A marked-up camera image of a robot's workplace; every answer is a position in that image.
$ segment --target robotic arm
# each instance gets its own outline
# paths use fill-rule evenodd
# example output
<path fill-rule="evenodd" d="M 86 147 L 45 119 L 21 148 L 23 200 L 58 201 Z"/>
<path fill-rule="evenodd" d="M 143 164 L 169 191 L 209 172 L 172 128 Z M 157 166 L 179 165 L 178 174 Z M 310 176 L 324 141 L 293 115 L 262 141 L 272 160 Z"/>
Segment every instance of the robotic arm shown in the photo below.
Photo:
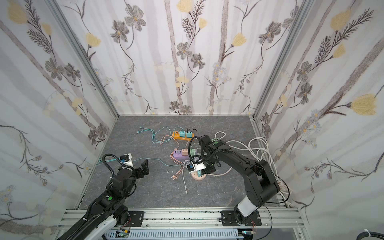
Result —
<path fill-rule="evenodd" d="M 103 156 L 103 162 L 112 174 L 105 191 L 90 203 L 83 218 L 78 220 L 58 240 L 99 239 L 116 224 L 124 225 L 131 218 L 128 208 L 123 204 L 125 199 L 136 190 L 136 179 L 149 174 L 148 159 L 141 164 L 141 168 L 135 169 L 128 155 L 123 155 L 120 159 L 125 159 L 126 162 L 123 164 L 119 160 L 122 166 L 114 175 L 112 168 L 105 162 L 105 157 L 108 155 L 118 159 L 112 154 Z"/>
<path fill-rule="evenodd" d="M 214 164 L 223 161 L 244 178 L 246 196 L 235 206 L 235 222 L 239 224 L 250 222 L 250 220 L 258 222 L 256 209 L 264 205 L 280 191 L 269 164 L 264 160 L 257 162 L 254 159 L 237 154 L 221 139 L 212 141 L 207 135 L 194 138 L 199 139 L 202 156 L 190 156 L 190 158 L 195 164 L 204 164 L 205 169 L 201 170 L 202 175 L 215 172 Z"/>
<path fill-rule="evenodd" d="M 224 217 L 224 211 L 222 211 L 223 225 L 245 225 L 251 221 L 261 224 L 258 219 L 257 209 L 280 191 L 268 163 L 264 160 L 257 162 L 239 155 L 221 139 L 213 139 L 212 141 L 207 135 L 201 138 L 193 137 L 188 149 L 190 149 L 194 138 L 199 140 L 202 154 L 201 156 L 191 156 L 189 150 L 188 154 L 195 166 L 204 165 L 201 170 L 202 175 L 215 172 L 214 164 L 223 161 L 244 178 L 246 196 L 235 206 L 234 211 L 227 213 L 226 217 Z M 112 168 L 105 162 L 105 156 L 108 155 L 118 159 L 112 154 L 103 156 L 103 162 L 112 174 L 106 190 L 91 202 L 83 218 L 77 221 L 58 240 L 98 239 L 116 224 L 124 225 L 132 217 L 123 203 L 136 190 L 136 179 L 149 174 L 148 160 L 141 164 L 141 168 L 135 169 L 129 157 L 123 155 L 120 159 L 125 159 L 126 162 L 123 164 L 119 161 L 122 166 L 119 168 L 117 175 L 114 175 Z"/>

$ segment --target gray marble surface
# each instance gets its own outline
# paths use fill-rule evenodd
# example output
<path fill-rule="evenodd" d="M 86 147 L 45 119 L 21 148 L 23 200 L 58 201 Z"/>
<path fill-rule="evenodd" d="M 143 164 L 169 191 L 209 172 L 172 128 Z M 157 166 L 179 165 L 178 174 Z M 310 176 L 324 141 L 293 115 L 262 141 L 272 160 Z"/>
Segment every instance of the gray marble surface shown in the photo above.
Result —
<path fill-rule="evenodd" d="M 158 158 L 168 165 L 174 165 L 170 153 L 177 147 L 177 143 L 174 140 L 162 145 L 152 143 L 151 132 L 136 133 L 140 126 L 155 131 L 164 126 L 169 127 L 171 131 L 177 126 L 197 129 L 199 136 L 206 134 L 211 139 L 217 131 L 223 131 L 227 134 L 223 140 L 238 140 L 246 145 L 255 137 L 248 116 L 121 116 L 111 132 L 103 154 L 112 153 L 119 157 L 131 153 L 134 160 L 141 157 Z M 156 135 L 156 139 L 160 140 L 166 134 L 169 134 L 168 130 L 163 129 Z M 185 148 L 187 142 L 179 142 L 179 149 Z M 256 141 L 253 144 L 252 147 L 257 147 Z M 239 152 L 251 157 L 248 151 Z M 143 161 L 144 159 L 135 161 L 134 165 L 139 167 Z M 118 162 L 109 164 L 117 172 Z M 194 180 L 188 171 L 184 170 L 188 191 L 186 194 L 182 176 L 176 180 L 171 178 L 179 169 L 178 166 L 168 167 L 158 160 L 149 160 L 149 175 L 136 181 L 137 190 L 126 199 L 125 205 L 133 208 L 223 207 L 235 206 L 245 196 L 243 177 L 234 170 L 220 177 L 208 175 L 201 181 Z M 216 169 L 215 174 L 220 174 L 226 172 L 229 166 L 222 163 L 222 167 Z M 102 163 L 96 166 L 80 209 L 86 209 L 88 204 L 105 190 L 110 176 L 109 170 Z"/>

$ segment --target small white clip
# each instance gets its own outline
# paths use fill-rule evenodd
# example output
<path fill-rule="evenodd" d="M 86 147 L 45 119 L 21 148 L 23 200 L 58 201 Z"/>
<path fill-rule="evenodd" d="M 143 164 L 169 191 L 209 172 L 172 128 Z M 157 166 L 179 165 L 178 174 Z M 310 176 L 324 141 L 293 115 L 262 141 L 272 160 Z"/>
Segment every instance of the small white clip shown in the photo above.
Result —
<path fill-rule="evenodd" d="M 369 234 L 369 237 L 371 236 L 371 233 L 368 231 L 368 229 L 364 228 L 364 231 L 366 231 Z"/>

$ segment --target purple power strip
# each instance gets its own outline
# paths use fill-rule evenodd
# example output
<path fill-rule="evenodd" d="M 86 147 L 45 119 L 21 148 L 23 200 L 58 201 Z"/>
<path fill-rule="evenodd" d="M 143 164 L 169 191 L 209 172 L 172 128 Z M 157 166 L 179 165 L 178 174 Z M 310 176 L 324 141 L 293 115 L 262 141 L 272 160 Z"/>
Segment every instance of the purple power strip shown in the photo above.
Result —
<path fill-rule="evenodd" d="M 191 149 L 190 152 L 191 152 L 191 156 L 195 155 L 195 149 Z M 181 154 L 181 150 L 175 150 L 173 151 L 173 157 L 176 158 L 177 160 L 189 160 L 189 156 L 186 155 L 186 156 L 183 156 Z"/>

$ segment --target floral wallpaper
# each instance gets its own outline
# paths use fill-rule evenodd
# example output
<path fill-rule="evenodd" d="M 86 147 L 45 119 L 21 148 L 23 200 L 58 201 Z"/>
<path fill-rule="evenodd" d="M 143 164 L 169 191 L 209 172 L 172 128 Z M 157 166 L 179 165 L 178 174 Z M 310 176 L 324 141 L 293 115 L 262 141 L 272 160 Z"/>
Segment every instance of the floral wallpaper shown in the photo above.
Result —
<path fill-rule="evenodd" d="M 43 1 L 0 6 L 0 236 L 51 239 L 115 117 Z"/>
<path fill-rule="evenodd" d="M 314 240 L 383 229 L 383 10 L 315 1 L 256 116 Z"/>
<path fill-rule="evenodd" d="M 119 114 L 167 115 L 253 114 L 301 2 L 58 0 Z"/>

